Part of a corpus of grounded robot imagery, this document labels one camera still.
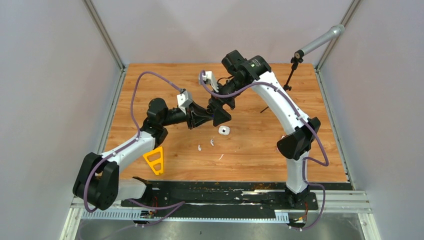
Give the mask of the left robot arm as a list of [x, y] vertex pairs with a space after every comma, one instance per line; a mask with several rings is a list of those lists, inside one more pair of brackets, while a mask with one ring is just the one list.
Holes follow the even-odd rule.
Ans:
[[191, 102], [182, 108], [168, 108], [164, 99], [152, 99], [146, 118], [133, 137], [112, 150], [101, 154], [90, 152], [83, 158], [72, 193], [83, 200], [89, 213], [106, 210], [115, 201], [126, 199], [134, 199], [142, 207], [149, 206], [153, 193], [147, 181], [139, 177], [120, 180], [122, 170], [157, 149], [168, 135], [167, 126], [187, 123], [188, 128], [193, 129], [213, 118], [210, 106]]

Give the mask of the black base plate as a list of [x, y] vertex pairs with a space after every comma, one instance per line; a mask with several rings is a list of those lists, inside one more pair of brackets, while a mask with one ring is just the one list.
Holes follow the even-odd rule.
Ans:
[[165, 207], [179, 202], [213, 205], [263, 205], [279, 210], [318, 210], [316, 195], [307, 191], [292, 196], [284, 182], [246, 181], [150, 181], [147, 196], [136, 202]]

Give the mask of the yellow triangular plastic piece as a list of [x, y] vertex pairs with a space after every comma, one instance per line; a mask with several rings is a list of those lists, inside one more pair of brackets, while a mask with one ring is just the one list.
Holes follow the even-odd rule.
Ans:
[[156, 176], [164, 173], [164, 149], [162, 146], [144, 153], [142, 157]]

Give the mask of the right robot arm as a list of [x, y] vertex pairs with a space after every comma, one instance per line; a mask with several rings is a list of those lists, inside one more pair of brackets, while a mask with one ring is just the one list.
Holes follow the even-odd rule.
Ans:
[[285, 201], [290, 208], [298, 209], [306, 201], [304, 192], [308, 188], [304, 159], [309, 156], [321, 126], [320, 120], [310, 118], [295, 104], [262, 56], [247, 59], [238, 50], [233, 50], [221, 63], [231, 76], [227, 83], [218, 84], [212, 73], [204, 70], [199, 73], [198, 82], [203, 87], [211, 85], [209, 93], [212, 98], [224, 103], [251, 88], [271, 109], [286, 133], [276, 144], [287, 161], [286, 187], [289, 192], [285, 195]]

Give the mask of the white earbud charging case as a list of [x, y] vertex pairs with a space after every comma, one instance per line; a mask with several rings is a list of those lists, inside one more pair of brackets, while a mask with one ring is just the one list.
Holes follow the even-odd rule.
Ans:
[[218, 133], [219, 133], [220, 135], [228, 136], [228, 135], [230, 134], [230, 132], [231, 132], [231, 129], [230, 129], [228, 126], [221, 125], [221, 126], [218, 128]]

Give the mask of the grey metal cylinder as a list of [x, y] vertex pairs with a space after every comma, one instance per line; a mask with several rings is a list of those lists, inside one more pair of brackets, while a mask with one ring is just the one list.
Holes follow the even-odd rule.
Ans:
[[332, 26], [327, 32], [316, 38], [315, 40], [311, 41], [304, 47], [300, 48], [294, 53], [295, 59], [302, 59], [304, 56], [308, 55], [309, 53], [313, 52], [317, 48], [321, 47], [322, 45], [340, 37], [345, 32], [345, 26], [342, 24], [334, 25]]

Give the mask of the black tripod stand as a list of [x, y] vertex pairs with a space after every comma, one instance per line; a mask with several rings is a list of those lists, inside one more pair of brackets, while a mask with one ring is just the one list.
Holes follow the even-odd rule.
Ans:
[[289, 74], [289, 76], [286, 80], [286, 83], [283, 86], [284, 91], [291, 91], [292, 87], [289, 86], [289, 82], [290, 82], [290, 80], [293, 76], [294, 71], [298, 68], [299, 64], [301, 64], [303, 61], [304, 60], [303, 60], [302, 57], [294, 56], [294, 57], [291, 58], [291, 60], [290, 60], [290, 62], [292, 63], [291, 72], [290, 72], [290, 74]]

